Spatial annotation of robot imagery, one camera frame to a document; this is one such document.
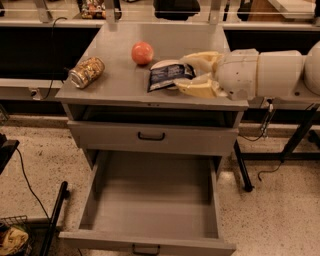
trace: tin can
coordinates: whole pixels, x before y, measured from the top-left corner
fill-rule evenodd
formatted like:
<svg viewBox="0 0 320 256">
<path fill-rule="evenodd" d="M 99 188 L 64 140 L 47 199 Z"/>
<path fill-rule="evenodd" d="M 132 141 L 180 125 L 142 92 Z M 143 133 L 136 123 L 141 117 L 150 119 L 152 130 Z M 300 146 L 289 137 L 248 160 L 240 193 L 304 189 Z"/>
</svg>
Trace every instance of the tin can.
<svg viewBox="0 0 320 256">
<path fill-rule="evenodd" d="M 69 71 L 71 82 L 83 89 L 96 80 L 104 71 L 104 63 L 97 57 L 91 57 L 78 63 Z"/>
</svg>

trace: floor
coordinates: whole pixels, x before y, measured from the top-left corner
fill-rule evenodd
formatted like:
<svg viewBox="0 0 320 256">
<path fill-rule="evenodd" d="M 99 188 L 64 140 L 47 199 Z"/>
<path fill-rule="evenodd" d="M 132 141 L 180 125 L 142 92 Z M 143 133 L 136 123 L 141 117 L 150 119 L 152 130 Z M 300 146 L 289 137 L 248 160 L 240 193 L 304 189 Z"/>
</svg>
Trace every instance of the floor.
<svg viewBox="0 0 320 256">
<path fill-rule="evenodd" d="M 269 137 L 257 142 L 239 138 L 243 151 L 280 151 L 293 129 L 271 127 Z M 20 141 L 26 174 L 34 192 L 51 214 L 60 184 L 69 183 L 71 196 L 64 203 L 60 225 L 74 229 L 80 218 L 91 176 L 87 162 L 66 127 L 65 118 L 11 116 L 0 129 L 8 139 Z M 258 127 L 242 126 L 240 133 L 254 138 Z M 317 150 L 304 140 L 297 150 Z M 318 161 L 290 161 L 272 171 L 278 162 L 247 161 L 255 189 L 243 190 L 234 155 L 224 164 L 218 180 L 222 234 L 228 243 L 237 246 L 233 256 L 316 256 L 320 251 L 320 173 Z M 15 153 L 0 176 L 0 216 L 26 214 L 43 217 L 38 202 L 28 190 L 19 155 Z M 82 255 L 119 255 L 115 252 L 81 250 Z M 58 238 L 49 255 L 80 255 Z"/>
</svg>

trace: red apple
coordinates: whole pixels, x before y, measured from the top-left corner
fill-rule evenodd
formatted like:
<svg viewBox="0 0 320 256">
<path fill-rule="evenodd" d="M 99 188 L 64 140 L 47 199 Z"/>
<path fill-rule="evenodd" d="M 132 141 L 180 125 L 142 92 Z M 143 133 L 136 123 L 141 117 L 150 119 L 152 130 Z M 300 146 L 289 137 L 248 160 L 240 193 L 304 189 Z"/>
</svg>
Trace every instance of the red apple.
<svg viewBox="0 0 320 256">
<path fill-rule="evenodd" d="M 138 65 L 147 65 L 152 61 L 153 48 L 150 44 L 140 41 L 134 44 L 131 50 L 131 58 Z"/>
</svg>

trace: drawer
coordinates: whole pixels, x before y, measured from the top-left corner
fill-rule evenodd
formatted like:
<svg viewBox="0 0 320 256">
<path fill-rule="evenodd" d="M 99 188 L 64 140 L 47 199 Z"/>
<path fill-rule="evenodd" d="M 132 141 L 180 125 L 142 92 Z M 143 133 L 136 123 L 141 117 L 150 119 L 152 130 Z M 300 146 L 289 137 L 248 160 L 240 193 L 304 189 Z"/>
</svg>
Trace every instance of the drawer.
<svg viewBox="0 0 320 256">
<path fill-rule="evenodd" d="M 68 122 L 80 148 L 227 156 L 235 128 Z"/>
<path fill-rule="evenodd" d="M 100 151 L 76 248 L 138 255 L 231 255 L 221 239 L 215 170 L 208 156 Z"/>
</svg>

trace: cabinet top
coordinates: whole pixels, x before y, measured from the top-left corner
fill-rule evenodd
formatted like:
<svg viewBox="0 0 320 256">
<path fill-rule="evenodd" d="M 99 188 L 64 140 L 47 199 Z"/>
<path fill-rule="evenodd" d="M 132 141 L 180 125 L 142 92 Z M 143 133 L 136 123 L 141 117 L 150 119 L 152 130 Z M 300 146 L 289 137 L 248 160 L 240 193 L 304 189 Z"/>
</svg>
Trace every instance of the cabinet top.
<svg viewBox="0 0 320 256">
<path fill-rule="evenodd" d="M 131 59 L 132 46 L 146 41 L 154 49 L 154 59 L 138 66 Z M 161 60 L 177 60 L 201 52 L 229 52 L 220 25 L 199 24 L 105 24 L 81 60 L 98 57 L 105 64 L 104 73 L 85 89 L 78 89 L 68 79 L 56 98 L 69 104 L 135 105 L 197 109 L 245 109 L 247 101 L 227 98 L 202 99 L 162 89 L 147 92 L 150 67 Z"/>
</svg>

